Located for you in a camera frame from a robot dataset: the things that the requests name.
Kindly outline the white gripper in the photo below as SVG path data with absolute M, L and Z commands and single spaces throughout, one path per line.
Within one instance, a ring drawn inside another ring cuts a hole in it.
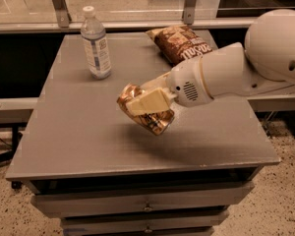
M 185 60 L 165 73 L 141 85 L 144 92 L 126 103 L 133 116 L 163 112 L 175 102 L 184 107 L 211 103 L 201 57 Z

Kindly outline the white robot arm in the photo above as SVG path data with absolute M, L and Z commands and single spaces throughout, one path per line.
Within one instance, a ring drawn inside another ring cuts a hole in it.
M 126 103 L 143 115 L 166 111 L 174 102 L 192 107 L 225 95 L 249 96 L 295 86 L 295 11 L 273 10 L 248 28 L 245 41 L 176 65 L 142 85 Z

